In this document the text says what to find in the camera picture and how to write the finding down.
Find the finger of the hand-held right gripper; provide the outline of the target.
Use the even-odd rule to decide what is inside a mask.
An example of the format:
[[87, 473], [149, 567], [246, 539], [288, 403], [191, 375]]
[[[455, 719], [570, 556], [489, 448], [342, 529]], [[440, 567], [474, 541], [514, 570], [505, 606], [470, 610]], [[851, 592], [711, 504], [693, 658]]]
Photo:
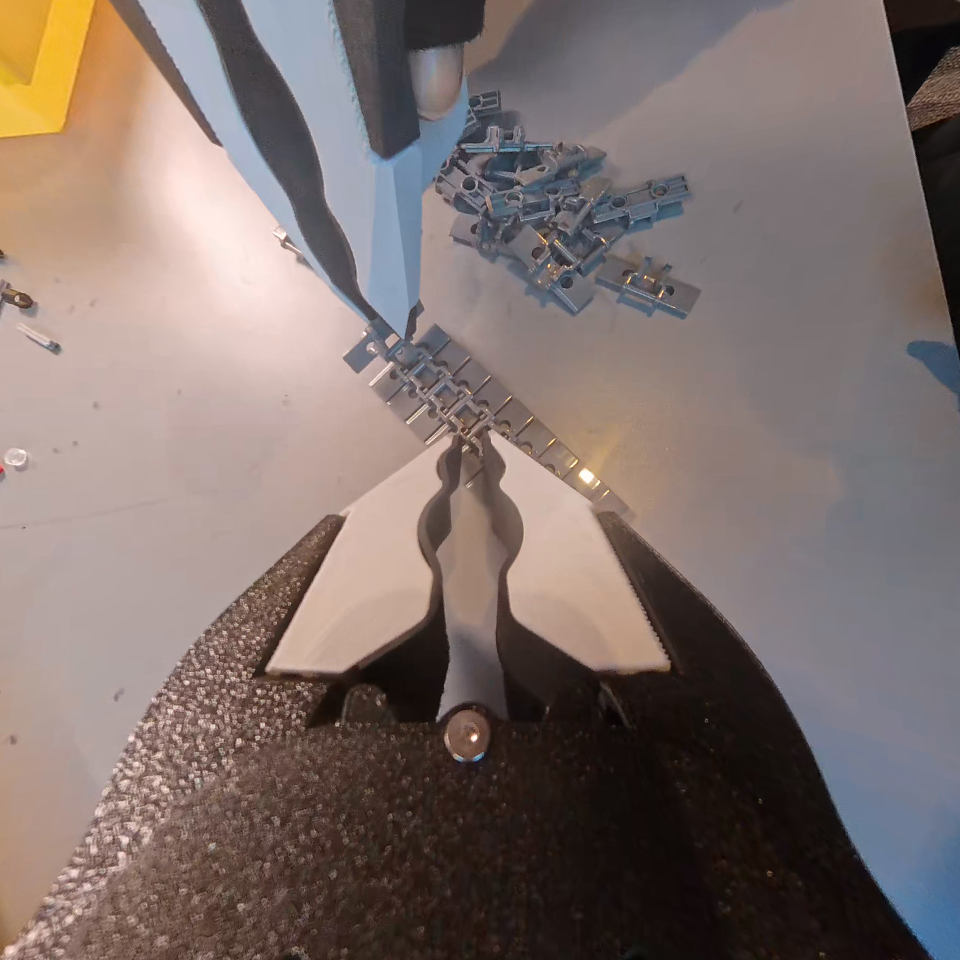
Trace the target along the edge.
[[377, 333], [389, 333], [361, 290], [306, 119], [243, 4], [139, 2], [139, 7], [244, 182], [294, 234], [330, 288]]
[[406, 335], [421, 297], [423, 194], [466, 118], [465, 80], [453, 109], [390, 158], [375, 153], [333, 2], [259, 2], [258, 40], [291, 90], [316, 145], [330, 210], [351, 246], [367, 301]]

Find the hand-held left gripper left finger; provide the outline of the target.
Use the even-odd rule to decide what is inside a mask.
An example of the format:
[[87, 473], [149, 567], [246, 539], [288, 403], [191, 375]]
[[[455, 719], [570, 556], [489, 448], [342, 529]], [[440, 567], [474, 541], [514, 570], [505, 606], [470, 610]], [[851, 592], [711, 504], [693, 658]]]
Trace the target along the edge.
[[327, 682], [342, 701], [374, 686], [396, 720], [436, 719], [450, 667], [438, 550], [461, 466], [459, 439], [436, 442], [343, 510], [267, 675]]

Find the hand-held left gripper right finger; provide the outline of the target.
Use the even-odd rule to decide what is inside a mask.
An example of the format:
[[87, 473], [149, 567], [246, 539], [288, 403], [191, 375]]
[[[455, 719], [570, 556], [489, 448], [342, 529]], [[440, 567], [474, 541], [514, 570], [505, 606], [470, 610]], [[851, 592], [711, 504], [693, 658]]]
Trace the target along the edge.
[[671, 663], [582, 493], [500, 435], [483, 438], [498, 575], [496, 652], [508, 717], [539, 722], [565, 694]]

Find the small grey track link cluster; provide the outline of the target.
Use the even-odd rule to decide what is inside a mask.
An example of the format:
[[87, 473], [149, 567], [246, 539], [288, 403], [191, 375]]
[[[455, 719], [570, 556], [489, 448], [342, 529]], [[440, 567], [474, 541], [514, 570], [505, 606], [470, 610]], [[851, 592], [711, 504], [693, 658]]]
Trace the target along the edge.
[[683, 174], [621, 189], [601, 173], [606, 152], [580, 143], [540, 142], [522, 126], [500, 126], [498, 90], [470, 94], [462, 136], [434, 186], [458, 214], [450, 236], [489, 258], [512, 258], [527, 282], [572, 314], [599, 283], [652, 313], [690, 314], [700, 290], [652, 256], [613, 254], [625, 235], [681, 214]]

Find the grey desk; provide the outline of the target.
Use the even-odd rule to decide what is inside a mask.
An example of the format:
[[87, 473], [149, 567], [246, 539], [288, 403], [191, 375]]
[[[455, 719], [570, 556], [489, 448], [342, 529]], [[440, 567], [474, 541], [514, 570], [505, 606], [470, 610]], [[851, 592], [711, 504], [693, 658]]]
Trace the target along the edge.
[[[449, 239], [423, 322], [623, 498], [798, 715], [847, 827], [958, 958], [958, 384], [880, 2], [543, 2], [473, 74], [535, 138], [684, 173], [630, 238], [702, 295], [580, 316]], [[325, 514], [416, 455], [342, 354], [354, 314], [107, 3], [66, 129], [2, 142], [2, 942], [151, 698]]]

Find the person's right hand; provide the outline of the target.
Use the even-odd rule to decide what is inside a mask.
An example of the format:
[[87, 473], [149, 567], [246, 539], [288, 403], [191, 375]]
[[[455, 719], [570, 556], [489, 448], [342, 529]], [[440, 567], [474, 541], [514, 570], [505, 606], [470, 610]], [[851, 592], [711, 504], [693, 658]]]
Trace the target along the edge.
[[453, 110], [462, 89], [464, 59], [464, 43], [408, 53], [414, 102], [420, 119], [435, 122]]

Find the yellow storage bin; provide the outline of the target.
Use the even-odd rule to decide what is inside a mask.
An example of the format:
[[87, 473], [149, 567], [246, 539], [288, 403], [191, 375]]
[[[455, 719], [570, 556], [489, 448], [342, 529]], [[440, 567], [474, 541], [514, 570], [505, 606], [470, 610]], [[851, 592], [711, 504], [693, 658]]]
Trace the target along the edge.
[[1, 138], [66, 125], [93, 1], [1, 3]]

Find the scatter of black red pins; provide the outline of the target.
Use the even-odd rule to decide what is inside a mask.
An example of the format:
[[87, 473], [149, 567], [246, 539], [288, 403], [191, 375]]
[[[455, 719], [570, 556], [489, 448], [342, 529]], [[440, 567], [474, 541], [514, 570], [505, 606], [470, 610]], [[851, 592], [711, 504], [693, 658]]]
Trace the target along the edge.
[[[4, 276], [1, 277], [1, 306], [2, 308], [9, 306], [18, 311], [17, 316], [19, 318], [15, 328], [30, 342], [50, 354], [60, 355], [63, 349], [62, 345], [27, 321], [37, 312], [35, 299], [30, 294], [18, 290]], [[23, 472], [29, 465], [30, 454], [26, 449], [10, 447], [2, 452], [1, 478], [5, 479], [10, 470]]]

